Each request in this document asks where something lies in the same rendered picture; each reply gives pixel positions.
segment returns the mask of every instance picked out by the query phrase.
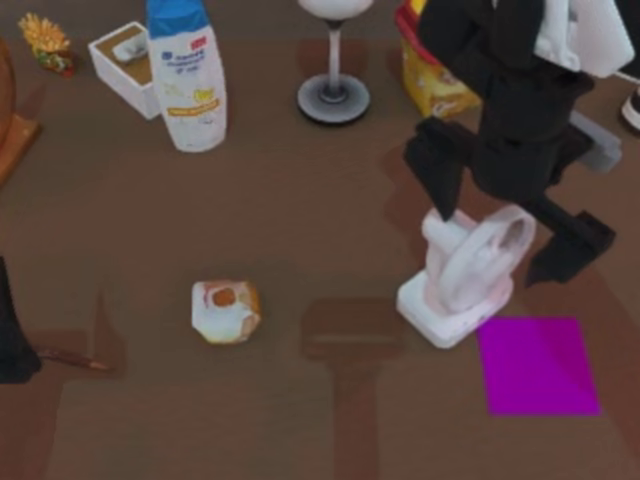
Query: magenta mat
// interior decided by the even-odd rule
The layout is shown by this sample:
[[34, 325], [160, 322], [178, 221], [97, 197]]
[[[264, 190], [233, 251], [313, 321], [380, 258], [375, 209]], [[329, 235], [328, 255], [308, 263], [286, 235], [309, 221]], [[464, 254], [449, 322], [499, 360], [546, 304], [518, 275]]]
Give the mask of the magenta mat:
[[494, 318], [477, 332], [492, 415], [598, 415], [574, 318]]

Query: wine glass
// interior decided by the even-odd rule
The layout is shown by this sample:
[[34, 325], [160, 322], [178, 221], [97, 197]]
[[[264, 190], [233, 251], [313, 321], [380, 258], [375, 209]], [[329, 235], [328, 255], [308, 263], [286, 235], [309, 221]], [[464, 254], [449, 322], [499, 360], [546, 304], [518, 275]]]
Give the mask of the wine glass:
[[346, 20], [371, 7], [373, 0], [298, 0], [329, 27], [329, 73], [307, 79], [298, 90], [298, 107], [323, 124], [344, 125], [362, 117], [371, 103], [369, 90], [357, 78], [340, 73], [340, 33]]

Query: yellow container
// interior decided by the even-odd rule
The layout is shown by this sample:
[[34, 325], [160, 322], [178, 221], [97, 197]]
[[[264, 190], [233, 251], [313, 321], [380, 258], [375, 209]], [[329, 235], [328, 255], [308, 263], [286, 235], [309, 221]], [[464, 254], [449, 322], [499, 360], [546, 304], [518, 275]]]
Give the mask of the yellow container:
[[406, 0], [396, 12], [402, 33], [402, 78], [423, 116], [446, 118], [477, 107], [481, 101], [420, 45], [416, 26], [426, 1]]

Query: brown table surface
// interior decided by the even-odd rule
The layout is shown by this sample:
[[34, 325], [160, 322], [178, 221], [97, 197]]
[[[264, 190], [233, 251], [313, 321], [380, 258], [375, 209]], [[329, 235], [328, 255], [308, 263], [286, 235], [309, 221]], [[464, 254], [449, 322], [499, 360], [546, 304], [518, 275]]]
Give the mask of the brown table surface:
[[[579, 105], [621, 135], [624, 161], [608, 175], [574, 166], [553, 191], [616, 228], [615, 247], [566, 286], [524, 291], [520, 272], [504, 311], [580, 319], [604, 413], [492, 418], [475, 339], [439, 351], [393, 312], [423, 262], [430, 206], [401, 159], [419, 116], [397, 47], [346, 42], [373, 106], [336, 130], [294, 104], [325, 68], [324, 40], [223, 42], [228, 140], [190, 156], [90, 65], [58, 78], [14, 44], [20, 96], [44, 125], [0, 192], [16, 306], [34, 342], [118, 372], [47, 364], [27, 386], [0, 387], [1, 480], [640, 479], [640, 164], [616, 122], [631, 85], [606, 80]], [[467, 182], [461, 207], [496, 203]], [[538, 246], [546, 238], [541, 228]], [[266, 320], [248, 343], [213, 348], [190, 327], [190, 289], [224, 277], [257, 284]], [[334, 398], [301, 325], [358, 318], [372, 334], [401, 326], [403, 346], [375, 386], [354, 380]]]

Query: shampoo bottle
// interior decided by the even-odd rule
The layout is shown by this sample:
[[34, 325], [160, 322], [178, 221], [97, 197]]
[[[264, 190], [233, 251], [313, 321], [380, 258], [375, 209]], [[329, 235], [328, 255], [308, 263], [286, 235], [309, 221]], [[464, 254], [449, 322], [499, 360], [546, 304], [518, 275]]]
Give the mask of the shampoo bottle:
[[227, 92], [213, 28], [201, 0], [147, 0], [149, 59], [175, 147], [204, 152], [225, 139]]

